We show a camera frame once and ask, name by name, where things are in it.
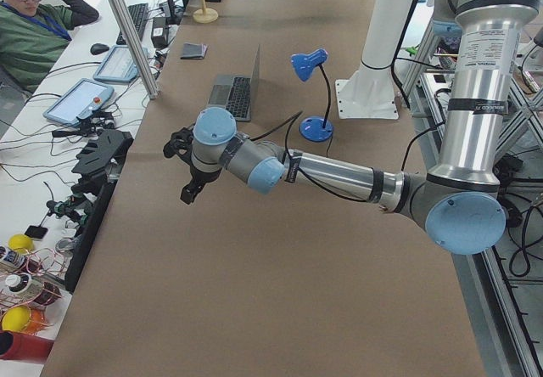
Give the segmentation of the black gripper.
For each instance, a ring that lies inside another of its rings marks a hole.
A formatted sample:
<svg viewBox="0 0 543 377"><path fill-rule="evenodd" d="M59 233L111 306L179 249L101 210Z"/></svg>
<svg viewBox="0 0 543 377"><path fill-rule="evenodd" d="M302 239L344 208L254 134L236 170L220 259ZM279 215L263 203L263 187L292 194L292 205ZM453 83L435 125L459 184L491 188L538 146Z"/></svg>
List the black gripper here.
<svg viewBox="0 0 543 377"><path fill-rule="evenodd" d="M185 204L192 204L196 197L205 187L207 183L212 183L217 180L221 174L221 170L205 172L197 168L194 164L190 165L191 180L189 184L182 188L180 200Z"/></svg>

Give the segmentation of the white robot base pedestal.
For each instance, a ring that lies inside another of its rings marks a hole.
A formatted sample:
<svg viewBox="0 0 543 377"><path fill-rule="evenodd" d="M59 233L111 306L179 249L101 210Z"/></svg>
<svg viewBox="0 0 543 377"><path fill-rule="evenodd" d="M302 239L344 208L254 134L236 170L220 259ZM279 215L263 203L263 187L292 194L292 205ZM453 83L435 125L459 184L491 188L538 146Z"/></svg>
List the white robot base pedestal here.
<svg viewBox="0 0 543 377"><path fill-rule="evenodd" d="M417 0L376 0L357 71L336 81L341 119L398 118L392 79L396 49Z"/></svg>

